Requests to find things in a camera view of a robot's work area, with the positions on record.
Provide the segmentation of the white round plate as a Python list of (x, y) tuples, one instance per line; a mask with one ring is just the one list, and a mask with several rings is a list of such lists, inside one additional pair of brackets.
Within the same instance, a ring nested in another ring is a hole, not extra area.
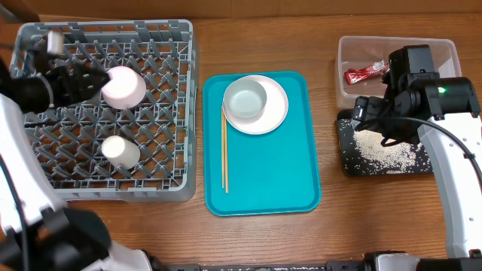
[(241, 120), (227, 112), (223, 106), (224, 115), (231, 126), (249, 135), (262, 135), (274, 131), (285, 119), (288, 113), (288, 97), (285, 90), (272, 78), (263, 75), (248, 75), (259, 82), (267, 91), (267, 104), (262, 114), (255, 119)]

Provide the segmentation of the pink shallow bowl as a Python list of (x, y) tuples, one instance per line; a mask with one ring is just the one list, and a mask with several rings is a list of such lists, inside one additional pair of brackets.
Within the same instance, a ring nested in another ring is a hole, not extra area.
[(108, 76), (110, 80), (102, 87), (102, 97), (112, 108), (133, 108), (145, 98), (146, 83), (133, 69), (117, 66), (108, 70)]

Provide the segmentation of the white paper cup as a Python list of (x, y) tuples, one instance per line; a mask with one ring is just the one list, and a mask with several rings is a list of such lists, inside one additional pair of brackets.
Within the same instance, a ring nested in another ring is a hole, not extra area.
[(138, 145), (118, 135), (106, 138), (101, 145), (101, 152), (114, 167), (122, 166), (125, 169), (131, 169), (140, 160)]

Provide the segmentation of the grey bowl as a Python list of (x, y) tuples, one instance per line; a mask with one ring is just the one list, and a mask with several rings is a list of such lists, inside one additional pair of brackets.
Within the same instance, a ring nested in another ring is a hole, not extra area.
[(240, 78), (224, 91), (227, 112), (241, 120), (258, 118), (267, 104), (267, 91), (256, 80)]

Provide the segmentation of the red snack wrapper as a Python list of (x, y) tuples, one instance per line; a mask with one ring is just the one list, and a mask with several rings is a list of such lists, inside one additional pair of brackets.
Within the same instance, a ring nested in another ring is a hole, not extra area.
[(353, 85), (361, 81), (374, 78), (378, 75), (382, 75), (388, 70), (389, 64), (386, 64), (382, 60), (380, 62), (375, 62), (363, 69), (348, 69), (343, 73), (343, 76), (349, 85)]

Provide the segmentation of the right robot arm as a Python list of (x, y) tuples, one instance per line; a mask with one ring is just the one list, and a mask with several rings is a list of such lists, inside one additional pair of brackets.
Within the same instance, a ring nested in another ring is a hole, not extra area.
[(479, 270), (481, 268), (481, 107), (472, 82), (441, 78), (427, 44), (389, 55), (384, 97), (360, 96), (355, 131), (383, 136), (382, 146), (423, 144), (435, 175), (446, 227), (443, 259), (401, 251), (365, 255), (366, 270)]

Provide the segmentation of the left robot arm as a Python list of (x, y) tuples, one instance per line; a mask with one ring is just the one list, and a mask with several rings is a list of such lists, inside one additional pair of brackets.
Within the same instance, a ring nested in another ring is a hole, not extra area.
[(94, 212), (71, 209), (41, 168), (24, 115), (91, 99), (105, 72), (74, 65), (13, 79), (1, 67), (1, 263), (15, 270), (163, 270), (159, 260), (110, 237)]

